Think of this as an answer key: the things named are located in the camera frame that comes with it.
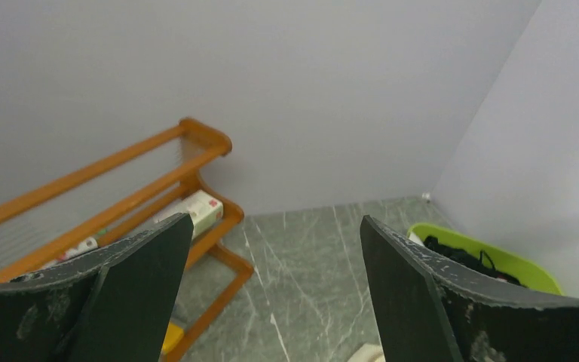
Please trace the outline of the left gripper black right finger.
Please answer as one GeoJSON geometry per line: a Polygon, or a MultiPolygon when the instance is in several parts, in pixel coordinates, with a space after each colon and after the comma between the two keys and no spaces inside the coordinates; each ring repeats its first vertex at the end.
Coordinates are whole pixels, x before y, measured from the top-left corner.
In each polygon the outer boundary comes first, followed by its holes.
{"type": "Polygon", "coordinates": [[[388,361],[579,361],[579,298],[516,286],[371,216],[360,241],[388,361]]]}

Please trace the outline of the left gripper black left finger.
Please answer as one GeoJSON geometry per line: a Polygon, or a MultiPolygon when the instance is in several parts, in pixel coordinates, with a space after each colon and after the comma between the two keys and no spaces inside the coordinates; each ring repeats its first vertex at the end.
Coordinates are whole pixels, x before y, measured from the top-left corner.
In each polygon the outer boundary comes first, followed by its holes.
{"type": "Polygon", "coordinates": [[[193,228],[178,213],[0,283],[0,361],[157,361],[193,228]]]}

